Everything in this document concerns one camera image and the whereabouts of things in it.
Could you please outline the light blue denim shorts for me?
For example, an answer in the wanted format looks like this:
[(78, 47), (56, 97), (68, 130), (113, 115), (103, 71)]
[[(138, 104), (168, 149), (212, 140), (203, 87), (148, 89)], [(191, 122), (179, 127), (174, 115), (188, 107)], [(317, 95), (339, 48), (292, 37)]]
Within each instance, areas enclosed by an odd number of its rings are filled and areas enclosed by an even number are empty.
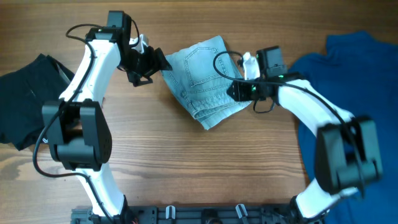
[(167, 55), (171, 70), (161, 71), (177, 101), (206, 130), (225, 118), (245, 109), (250, 101), (234, 101), (227, 94), (232, 81), (220, 76), (213, 67), (232, 78), (241, 76), (226, 50), (221, 36), (199, 42), (189, 48)]

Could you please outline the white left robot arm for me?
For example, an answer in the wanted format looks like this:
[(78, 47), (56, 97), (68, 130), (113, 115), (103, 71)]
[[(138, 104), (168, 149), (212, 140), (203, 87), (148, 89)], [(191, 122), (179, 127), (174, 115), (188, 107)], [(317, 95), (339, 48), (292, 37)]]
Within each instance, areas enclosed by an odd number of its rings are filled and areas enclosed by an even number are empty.
[(131, 37), (136, 29), (136, 22), (123, 11), (109, 11), (105, 26), (90, 25), (82, 38), (85, 54), (75, 76), (57, 101), (42, 108), (45, 126), (40, 136), (47, 138), (52, 159), (63, 165), (65, 176), (80, 180), (92, 203), (86, 212), (73, 212), (73, 223), (137, 221), (109, 167), (112, 137), (101, 109), (103, 98), (115, 70), (125, 72), (134, 86), (142, 86), (172, 66), (145, 35)]

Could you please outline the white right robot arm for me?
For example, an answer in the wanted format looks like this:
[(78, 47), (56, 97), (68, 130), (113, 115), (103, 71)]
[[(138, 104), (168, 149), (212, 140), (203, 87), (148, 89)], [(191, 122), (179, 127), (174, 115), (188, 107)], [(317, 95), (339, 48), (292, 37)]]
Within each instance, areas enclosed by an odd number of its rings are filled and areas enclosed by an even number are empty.
[(321, 221), (340, 201), (364, 193), (382, 177), (375, 122), (354, 116), (317, 92), (299, 72), (289, 73), (278, 46), (242, 54), (241, 78), (232, 78), (227, 94), (234, 101), (270, 98), (293, 113), (316, 138), (315, 178), (294, 196), (285, 212), (289, 223)]

